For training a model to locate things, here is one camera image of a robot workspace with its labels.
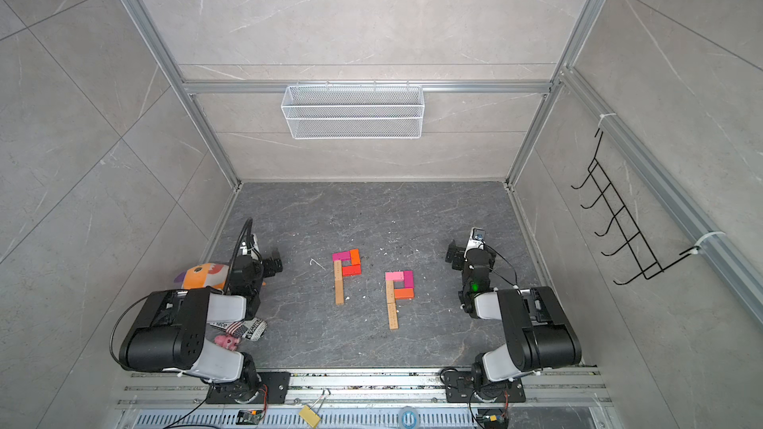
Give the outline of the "wooden block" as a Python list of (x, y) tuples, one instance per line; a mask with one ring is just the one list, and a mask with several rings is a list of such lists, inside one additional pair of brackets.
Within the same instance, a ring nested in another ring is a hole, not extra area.
[(344, 282), (343, 279), (337, 279), (335, 281), (335, 303), (340, 306), (343, 305), (345, 302), (345, 295), (344, 295)]
[(391, 280), (385, 282), (385, 297), (387, 297), (387, 304), (395, 304), (395, 282)]
[(391, 330), (399, 329), (399, 319), (397, 319), (397, 305), (395, 305), (395, 303), (387, 304), (387, 317), (389, 317), (389, 328)]
[(343, 279), (343, 262), (341, 260), (335, 260), (334, 264), (334, 279), (341, 281)]

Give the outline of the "red block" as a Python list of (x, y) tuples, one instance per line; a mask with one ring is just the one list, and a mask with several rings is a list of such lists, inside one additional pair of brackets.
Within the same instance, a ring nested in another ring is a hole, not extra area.
[(362, 268), (359, 265), (344, 266), (342, 268), (343, 277), (357, 276), (361, 274), (362, 274)]

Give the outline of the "light pink block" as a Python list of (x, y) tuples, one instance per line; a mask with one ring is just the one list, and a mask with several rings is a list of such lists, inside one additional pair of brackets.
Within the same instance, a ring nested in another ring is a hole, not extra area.
[(385, 280), (392, 282), (399, 282), (405, 280), (405, 273), (403, 271), (387, 272), (385, 274)]

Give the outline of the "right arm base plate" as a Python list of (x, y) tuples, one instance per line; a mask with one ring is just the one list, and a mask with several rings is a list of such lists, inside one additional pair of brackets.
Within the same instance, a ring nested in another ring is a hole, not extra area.
[(449, 403), (466, 402), (508, 402), (523, 403), (526, 395), (520, 381), (499, 381), (490, 383), (476, 379), (472, 371), (462, 371), (455, 367), (445, 367), (438, 373), (439, 380), (446, 391)]

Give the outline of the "magenta block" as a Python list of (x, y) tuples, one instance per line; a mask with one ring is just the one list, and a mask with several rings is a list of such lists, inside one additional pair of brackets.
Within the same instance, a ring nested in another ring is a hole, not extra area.
[(337, 252), (332, 254), (332, 260), (333, 261), (351, 261), (352, 260), (352, 252), (351, 251), (343, 251), (343, 252)]
[(414, 276), (413, 272), (410, 270), (405, 270), (403, 272), (403, 289), (415, 290)]

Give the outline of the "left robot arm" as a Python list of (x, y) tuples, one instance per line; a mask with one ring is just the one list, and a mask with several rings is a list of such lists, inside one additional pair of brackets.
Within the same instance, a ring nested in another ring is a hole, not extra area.
[(256, 317), (264, 280), (282, 270), (276, 252), (269, 258), (260, 252), (248, 218), (227, 263), (198, 265), (179, 288), (154, 291), (128, 307), (138, 313), (118, 348), (111, 332), (111, 359), (125, 371), (190, 375), (220, 390), (257, 389), (256, 364), (238, 348), (264, 332), (266, 323)]

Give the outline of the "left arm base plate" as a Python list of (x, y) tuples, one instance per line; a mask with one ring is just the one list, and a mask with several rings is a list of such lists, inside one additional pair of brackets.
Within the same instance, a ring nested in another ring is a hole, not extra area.
[(233, 383), (214, 383), (210, 386), (207, 404), (283, 404), (290, 383), (288, 371), (266, 371), (254, 379), (246, 375)]

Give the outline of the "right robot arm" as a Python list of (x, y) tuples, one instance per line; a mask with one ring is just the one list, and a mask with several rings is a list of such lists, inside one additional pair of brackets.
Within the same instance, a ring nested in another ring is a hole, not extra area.
[(476, 393), (513, 383), (543, 369), (572, 367), (582, 361), (582, 346), (548, 286), (498, 289), (491, 274), (498, 256), (482, 240), (461, 247), (450, 242), (445, 261), (461, 273), (462, 310), (475, 320), (501, 323), (505, 343), (475, 358), (470, 383)]

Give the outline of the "orange block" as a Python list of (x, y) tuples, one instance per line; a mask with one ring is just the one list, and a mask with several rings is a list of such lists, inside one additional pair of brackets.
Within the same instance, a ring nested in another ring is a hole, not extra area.
[(357, 249), (352, 249), (350, 251), (351, 255), (351, 266), (360, 266), (361, 265), (361, 256), (360, 252)]
[(415, 298), (415, 293), (412, 288), (401, 288), (393, 290), (395, 300), (411, 300)]

